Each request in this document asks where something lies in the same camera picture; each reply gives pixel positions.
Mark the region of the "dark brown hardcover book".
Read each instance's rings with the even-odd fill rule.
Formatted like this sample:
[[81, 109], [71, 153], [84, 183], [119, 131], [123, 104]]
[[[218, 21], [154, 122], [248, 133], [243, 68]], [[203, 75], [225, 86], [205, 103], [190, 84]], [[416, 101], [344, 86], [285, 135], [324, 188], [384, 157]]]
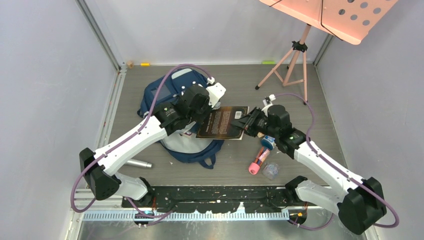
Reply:
[[248, 106], [222, 106], [210, 112], [197, 133], [198, 139], [242, 140], [243, 131], [232, 125], [249, 113]]

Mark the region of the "navy blue backpack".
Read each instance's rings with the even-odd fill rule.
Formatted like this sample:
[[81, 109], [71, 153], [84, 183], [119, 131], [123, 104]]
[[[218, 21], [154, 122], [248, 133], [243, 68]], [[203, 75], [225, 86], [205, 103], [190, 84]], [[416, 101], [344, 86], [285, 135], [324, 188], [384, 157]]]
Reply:
[[[137, 115], [144, 118], [149, 113], [154, 96], [163, 78], [151, 82], [144, 89], [140, 108]], [[165, 81], [159, 91], [155, 105], [162, 103], [176, 103], [179, 96], [192, 85], [207, 87], [208, 81], [198, 71], [192, 68], [179, 68]], [[202, 167], [212, 170], [216, 163], [216, 153], [221, 150], [224, 143], [219, 139], [197, 138], [199, 123], [192, 123], [183, 132], [174, 132], [162, 139], [160, 144], [176, 160], [182, 163], [199, 163]]]

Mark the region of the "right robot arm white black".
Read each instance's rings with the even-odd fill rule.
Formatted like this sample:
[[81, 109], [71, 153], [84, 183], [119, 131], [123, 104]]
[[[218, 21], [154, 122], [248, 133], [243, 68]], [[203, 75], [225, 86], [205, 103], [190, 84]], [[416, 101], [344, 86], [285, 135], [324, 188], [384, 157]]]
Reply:
[[356, 235], [364, 233], [387, 213], [381, 183], [347, 170], [325, 154], [310, 137], [292, 126], [284, 106], [271, 104], [263, 110], [255, 107], [231, 125], [251, 137], [264, 134], [274, 138], [282, 153], [308, 167], [329, 185], [322, 187], [297, 176], [285, 185], [285, 198], [291, 205], [309, 202], [320, 206], [337, 215]]

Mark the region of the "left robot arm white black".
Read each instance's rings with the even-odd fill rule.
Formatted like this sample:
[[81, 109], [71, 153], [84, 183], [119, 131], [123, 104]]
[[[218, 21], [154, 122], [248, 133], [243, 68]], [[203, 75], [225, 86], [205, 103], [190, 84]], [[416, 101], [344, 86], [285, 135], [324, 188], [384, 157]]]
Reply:
[[198, 139], [193, 128], [207, 119], [225, 91], [219, 83], [192, 85], [176, 101], [158, 104], [139, 125], [115, 141], [96, 150], [83, 149], [79, 153], [80, 178], [85, 179], [95, 200], [118, 195], [148, 207], [154, 197], [146, 180], [121, 174], [119, 169], [157, 142], [184, 158], [201, 153], [211, 142]]

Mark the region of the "clear bag of clips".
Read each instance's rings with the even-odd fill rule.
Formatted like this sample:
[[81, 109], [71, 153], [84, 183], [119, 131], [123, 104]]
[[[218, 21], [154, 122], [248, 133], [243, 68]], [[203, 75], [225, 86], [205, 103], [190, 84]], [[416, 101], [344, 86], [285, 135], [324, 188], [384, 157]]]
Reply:
[[262, 170], [262, 174], [269, 180], [274, 180], [279, 173], [279, 165], [275, 162], [268, 163]]

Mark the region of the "blue tape roll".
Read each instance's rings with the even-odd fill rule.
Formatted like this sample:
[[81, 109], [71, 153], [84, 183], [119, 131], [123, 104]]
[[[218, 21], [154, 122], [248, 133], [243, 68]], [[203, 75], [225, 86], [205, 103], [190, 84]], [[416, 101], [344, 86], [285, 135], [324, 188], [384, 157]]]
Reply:
[[273, 150], [276, 147], [275, 138], [271, 137], [269, 135], [265, 135], [261, 140], [260, 143], [263, 147], [268, 148], [269, 150]]

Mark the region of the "green marker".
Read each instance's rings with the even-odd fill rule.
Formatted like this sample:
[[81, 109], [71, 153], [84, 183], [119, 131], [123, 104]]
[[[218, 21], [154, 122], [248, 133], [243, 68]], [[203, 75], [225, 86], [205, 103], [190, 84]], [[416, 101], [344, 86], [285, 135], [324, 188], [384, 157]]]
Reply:
[[261, 62], [262, 65], [275, 65], [276, 62], [274, 60], [264, 60]]

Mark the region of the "small wooden block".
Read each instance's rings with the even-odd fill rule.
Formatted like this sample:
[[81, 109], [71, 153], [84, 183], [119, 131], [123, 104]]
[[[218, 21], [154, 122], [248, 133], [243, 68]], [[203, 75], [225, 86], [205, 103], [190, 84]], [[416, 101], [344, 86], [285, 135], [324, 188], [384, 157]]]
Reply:
[[134, 67], [134, 62], [133, 62], [132, 60], [127, 61], [127, 62], [126, 62], [126, 65], [127, 65], [127, 67], [128, 67], [129, 69], [132, 69], [132, 68]]

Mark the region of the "silver metal bottle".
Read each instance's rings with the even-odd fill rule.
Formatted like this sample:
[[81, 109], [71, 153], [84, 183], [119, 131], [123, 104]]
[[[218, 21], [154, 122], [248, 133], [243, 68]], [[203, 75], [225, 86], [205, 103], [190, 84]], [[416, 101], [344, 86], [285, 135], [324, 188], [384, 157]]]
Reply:
[[137, 167], [137, 168], [143, 168], [143, 169], [151, 169], [153, 165], [146, 161], [140, 161], [135, 159], [130, 159], [126, 162], [126, 165]]

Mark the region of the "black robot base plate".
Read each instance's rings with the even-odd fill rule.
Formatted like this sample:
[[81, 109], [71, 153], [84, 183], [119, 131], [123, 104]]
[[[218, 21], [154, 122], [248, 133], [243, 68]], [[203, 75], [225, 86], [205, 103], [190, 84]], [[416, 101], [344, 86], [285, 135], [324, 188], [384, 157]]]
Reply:
[[215, 185], [215, 186], [153, 186], [153, 193], [146, 204], [136, 201], [139, 208], [153, 209], [160, 213], [205, 214], [278, 213], [289, 207], [313, 206], [295, 199], [284, 186], [277, 185]]

